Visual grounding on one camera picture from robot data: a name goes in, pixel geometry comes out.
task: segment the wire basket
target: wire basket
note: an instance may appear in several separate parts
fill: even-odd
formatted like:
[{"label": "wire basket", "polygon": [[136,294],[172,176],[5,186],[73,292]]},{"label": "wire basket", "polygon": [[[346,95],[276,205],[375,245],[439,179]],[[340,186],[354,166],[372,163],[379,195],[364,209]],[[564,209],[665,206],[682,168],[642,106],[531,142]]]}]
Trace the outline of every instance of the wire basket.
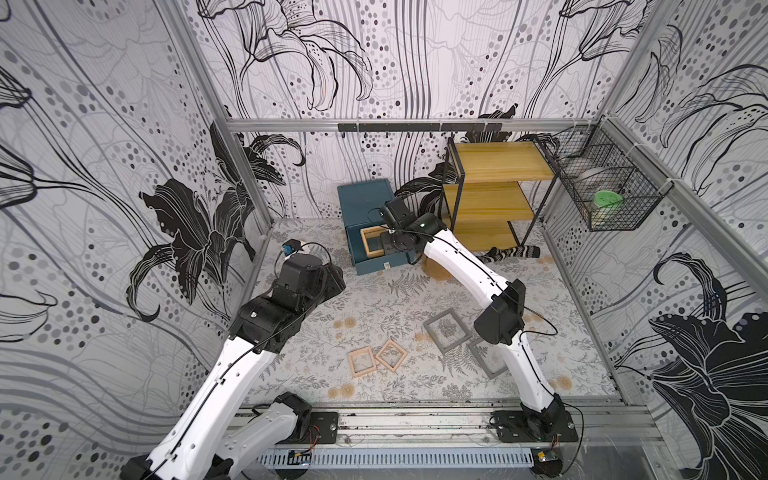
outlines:
[{"label": "wire basket", "polygon": [[539,144],[591,231],[635,230],[664,198],[599,125]]}]

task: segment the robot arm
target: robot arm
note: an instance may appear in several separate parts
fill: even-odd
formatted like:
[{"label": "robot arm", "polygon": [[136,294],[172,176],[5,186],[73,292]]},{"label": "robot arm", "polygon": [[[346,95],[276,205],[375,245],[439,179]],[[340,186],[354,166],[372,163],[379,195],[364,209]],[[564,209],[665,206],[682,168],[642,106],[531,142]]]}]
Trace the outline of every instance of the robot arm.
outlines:
[{"label": "robot arm", "polygon": [[[477,260],[477,257],[467,251],[450,230],[440,230],[431,242],[427,242],[424,254],[442,265],[461,282],[481,307],[491,308],[492,312],[495,312],[492,307],[495,301],[496,305],[503,306],[505,310],[515,308],[517,304],[522,303],[523,299],[519,297],[521,293],[525,296],[525,286],[519,280],[515,281],[517,284],[507,286],[508,282],[503,276]],[[512,299],[516,299],[514,302],[510,302],[506,297],[505,289],[507,288],[512,290],[508,294]],[[486,315],[484,312],[475,321],[475,330],[486,341],[496,343],[501,350],[509,372],[520,390],[520,400],[523,405],[540,412],[552,403],[554,396],[543,382],[544,374],[528,345],[527,334],[523,333],[525,325],[521,321],[521,314],[522,311],[515,317],[520,319],[517,324],[508,325],[507,331],[502,332],[496,328],[499,323],[495,318],[491,318],[493,315]],[[505,343],[503,337],[512,329],[516,331],[506,339],[508,343]]]},{"label": "robot arm", "polygon": [[[531,436],[549,441],[565,410],[548,388],[524,333],[525,286],[477,260],[434,215],[417,219],[400,199],[388,202],[380,213],[396,234],[398,248],[423,251],[485,308],[475,330],[501,349],[520,390]],[[228,480],[275,443],[304,438],[311,408],[290,393],[277,397],[254,422],[223,437],[251,383],[299,332],[306,315],[346,288],[339,267],[296,253],[301,250],[297,240],[283,247],[290,256],[270,289],[272,295],[267,292],[240,308],[216,365],[186,412],[149,455],[132,458],[123,467],[122,480]]]},{"label": "robot arm", "polygon": [[187,410],[149,455],[123,466],[122,480],[228,480],[275,443],[305,438],[311,407],[291,393],[224,436],[255,378],[299,332],[306,316],[346,288],[341,268],[297,253],[301,247],[297,240],[283,246],[290,255],[280,277],[269,292],[240,308],[219,358]]},{"label": "robot arm", "polygon": [[531,436],[552,437],[553,424],[565,412],[560,396],[552,392],[528,345],[525,322],[525,285],[509,282],[472,255],[453,232],[433,214],[416,218],[401,199],[387,202],[379,211],[402,250],[416,249],[449,271],[485,308],[475,330],[501,350],[520,391],[523,412]]}]

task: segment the wooden shelf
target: wooden shelf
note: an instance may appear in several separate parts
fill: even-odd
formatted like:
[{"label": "wooden shelf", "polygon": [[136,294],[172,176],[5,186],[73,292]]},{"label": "wooden shelf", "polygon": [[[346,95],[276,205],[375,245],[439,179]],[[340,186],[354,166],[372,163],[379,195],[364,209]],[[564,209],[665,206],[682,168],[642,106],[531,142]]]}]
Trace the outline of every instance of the wooden shelf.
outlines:
[{"label": "wooden shelf", "polygon": [[554,176],[547,161],[531,141],[456,144],[456,151],[466,174],[465,185],[481,182],[552,180]]},{"label": "wooden shelf", "polygon": [[[456,202],[458,185],[444,186],[448,209]],[[532,220],[533,211],[517,182],[464,184],[456,225],[463,220]]]},{"label": "wooden shelf", "polygon": [[471,252],[485,253],[493,247],[505,249],[518,245],[504,220],[457,220],[453,234]]}]

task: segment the patterned tabletop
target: patterned tabletop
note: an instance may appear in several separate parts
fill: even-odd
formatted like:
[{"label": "patterned tabletop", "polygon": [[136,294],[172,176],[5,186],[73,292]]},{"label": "patterned tabletop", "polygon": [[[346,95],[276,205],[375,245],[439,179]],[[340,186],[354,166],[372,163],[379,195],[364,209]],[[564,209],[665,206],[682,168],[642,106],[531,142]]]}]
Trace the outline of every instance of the patterned tabletop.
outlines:
[{"label": "patterned tabletop", "polygon": [[[481,309],[469,292],[444,270],[426,267],[424,260],[415,266],[357,276],[349,261],[340,219],[277,221],[254,296],[274,279],[273,264],[280,246],[291,238],[325,245],[334,263],[344,270],[346,290],[310,314],[250,391],[246,403],[271,402],[286,390],[308,402],[464,401],[517,396],[518,388],[509,372],[488,379],[469,351],[471,340],[442,355],[424,330],[426,320],[453,307],[473,339],[477,338],[472,323]],[[510,280],[519,278],[526,286],[526,306],[557,326],[557,336],[529,334],[548,381],[563,396],[616,395],[538,228],[528,242],[541,247],[541,258],[511,257],[489,266]],[[325,258],[322,249],[311,248],[312,253]],[[526,313],[525,321],[529,329],[550,328],[531,313]],[[439,340],[445,337],[445,344],[463,334],[447,319],[434,325]],[[366,346],[376,354],[387,339],[408,351],[403,364],[396,372],[379,365],[374,373],[354,379],[347,354]],[[479,347],[488,354],[485,359],[493,370],[503,365],[487,343]],[[365,366],[370,364],[356,364],[357,369]]]}]

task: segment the blue box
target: blue box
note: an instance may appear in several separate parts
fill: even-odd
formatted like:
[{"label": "blue box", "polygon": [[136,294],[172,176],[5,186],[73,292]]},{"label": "blue box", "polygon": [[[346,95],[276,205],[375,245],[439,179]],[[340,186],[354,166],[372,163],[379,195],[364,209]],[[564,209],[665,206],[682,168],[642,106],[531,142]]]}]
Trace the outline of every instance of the blue box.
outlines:
[{"label": "blue box", "polygon": [[366,247],[362,243],[360,230],[380,225],[380,222],[374,222],[374,220],[381,218],[376,210],[394,198],[392,188],[387,180],[339,185],[338,191],[341,216],[346,231],[346,244],[349,248],[349,259],[355,266],[358,275],[405,265],[413,261],[416,256],[414,250],[369,259],[366,255]]}]

